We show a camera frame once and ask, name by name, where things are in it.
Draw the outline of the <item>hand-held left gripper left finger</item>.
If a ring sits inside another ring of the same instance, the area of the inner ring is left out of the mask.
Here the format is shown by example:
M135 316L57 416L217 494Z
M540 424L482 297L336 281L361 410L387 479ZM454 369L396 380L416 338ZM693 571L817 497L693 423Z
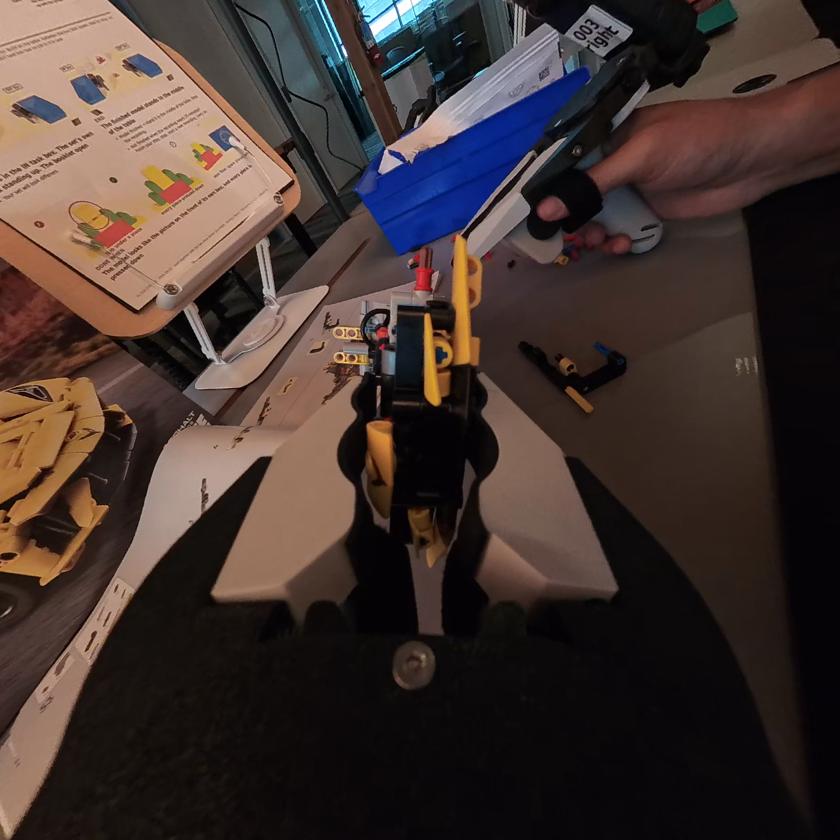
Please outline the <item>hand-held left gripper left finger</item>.
M356 420L349 386L272 456L212 589L217 603L344 606L358 581L347 540L364 457L340 463Z

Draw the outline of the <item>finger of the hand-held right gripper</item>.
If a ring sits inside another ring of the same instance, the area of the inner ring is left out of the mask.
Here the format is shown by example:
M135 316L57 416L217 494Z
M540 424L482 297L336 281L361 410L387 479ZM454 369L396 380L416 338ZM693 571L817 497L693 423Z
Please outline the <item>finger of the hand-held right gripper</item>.
M531 213L529 202L523 197L522 189L534 177L544 163L533 163L528 173L507 194L469 236L469 254L484 257L503 240L520 256L531 259L547 259L549 245L540 243L530 235L527 219Z
M495 207L509 192L519 183L523 174L528 173L530 167L539 158L536 150L530 150L508 174L505 180L499 184L498 188L489 195L487 200L481 205L476 215L473 216L467 226L460 232L464 239L468 239L474 230L481 224L481 222L488 216Z

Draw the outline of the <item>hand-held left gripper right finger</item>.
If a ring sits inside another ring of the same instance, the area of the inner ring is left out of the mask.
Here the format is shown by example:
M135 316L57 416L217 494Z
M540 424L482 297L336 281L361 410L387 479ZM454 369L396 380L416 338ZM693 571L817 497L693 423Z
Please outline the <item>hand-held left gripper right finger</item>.
M479 487L489 541L476 580L490 599L611 599L617 583L564 452L487 376L482 416L497 463Z

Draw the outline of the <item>small black yellow lego assembly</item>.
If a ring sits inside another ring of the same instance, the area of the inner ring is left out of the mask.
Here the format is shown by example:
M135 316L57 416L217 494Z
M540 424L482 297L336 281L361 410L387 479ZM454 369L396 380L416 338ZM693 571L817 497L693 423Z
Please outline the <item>small black yellow lego assembly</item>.
M557 353L551 359L534 344L524 340L518 343L518 350L526 360L585 414L594 412L587 396L627 372L627 357L624 354L602 342L594 342L593 348L604 358L604 364L589 373L581 373L578 365L564 353Z

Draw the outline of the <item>partly built lego car chassis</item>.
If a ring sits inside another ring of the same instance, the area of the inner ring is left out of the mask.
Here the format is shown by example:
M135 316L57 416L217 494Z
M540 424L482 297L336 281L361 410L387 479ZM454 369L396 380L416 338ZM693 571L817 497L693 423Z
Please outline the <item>partly built lego car chassis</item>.
M482 481L499 457L483 416L489 395L471 324L482 265L461 234L454 238L451 267L452 290L438 297L433 270L418 255L406 301L363 317L369 370L352 394L355 416L338 448L357 518L374 523L378 515L388 533L431 568L454 546L459 513L470 504L467 466Z

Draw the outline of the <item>person's right forearm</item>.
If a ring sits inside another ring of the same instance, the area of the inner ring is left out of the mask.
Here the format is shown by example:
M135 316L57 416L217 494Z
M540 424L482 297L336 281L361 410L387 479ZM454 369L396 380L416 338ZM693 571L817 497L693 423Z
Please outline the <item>person's right forearm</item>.
M761 94L754 104L758 198L839 172L838 70Z

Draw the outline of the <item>lego instruction booklet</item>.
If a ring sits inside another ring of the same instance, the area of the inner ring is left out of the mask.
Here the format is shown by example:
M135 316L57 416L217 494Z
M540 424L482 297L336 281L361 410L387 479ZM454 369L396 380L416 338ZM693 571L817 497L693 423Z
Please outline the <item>lego instruction booklet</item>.
M285 436L195 424L163 447L128 551L108 587L2 735L2 810L23 811L38 789L102 642L145 576L194 521L257 458L272 455Z

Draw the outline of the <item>lego set cardboard box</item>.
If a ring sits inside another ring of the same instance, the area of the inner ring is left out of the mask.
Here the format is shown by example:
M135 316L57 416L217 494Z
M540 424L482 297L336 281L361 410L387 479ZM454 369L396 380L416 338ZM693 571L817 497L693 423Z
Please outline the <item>lego set cardboard box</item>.
M2 735L108 587L163 447L213 421L2 260Z

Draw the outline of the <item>person's right hand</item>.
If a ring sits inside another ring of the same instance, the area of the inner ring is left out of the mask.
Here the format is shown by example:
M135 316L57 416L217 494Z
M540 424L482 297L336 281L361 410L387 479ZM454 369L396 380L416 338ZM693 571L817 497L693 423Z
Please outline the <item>person's right hand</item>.
M743 208L765 194L757 98L681 101L639 108L586 170L606 196L631 186L660 219Z

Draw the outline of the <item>blue plastic bin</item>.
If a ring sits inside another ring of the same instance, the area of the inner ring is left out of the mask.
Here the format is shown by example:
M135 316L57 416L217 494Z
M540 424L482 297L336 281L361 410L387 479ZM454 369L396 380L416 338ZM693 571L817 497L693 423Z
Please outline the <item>blue plastic bin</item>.
M354 190L394 251L415 253L466 227L590 78L575 70L393 171L379 173L379 153Z

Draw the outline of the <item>white paper bags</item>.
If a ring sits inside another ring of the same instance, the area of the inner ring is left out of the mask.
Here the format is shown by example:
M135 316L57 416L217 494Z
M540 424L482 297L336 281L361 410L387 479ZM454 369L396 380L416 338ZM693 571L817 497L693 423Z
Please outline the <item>white paper bags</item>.
M387 146L377 171L391 172L565 75L560 34L542 24L439 105L413 131Z

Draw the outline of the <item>brown wooden post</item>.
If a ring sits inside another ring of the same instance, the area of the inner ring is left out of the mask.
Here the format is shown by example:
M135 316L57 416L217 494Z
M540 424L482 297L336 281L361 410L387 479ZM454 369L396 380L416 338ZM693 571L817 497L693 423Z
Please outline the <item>brown wooden post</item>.
M379 47L365 29L356 2L328 1L327 6L383 144L388 146L400 138L403 130L379 70Z

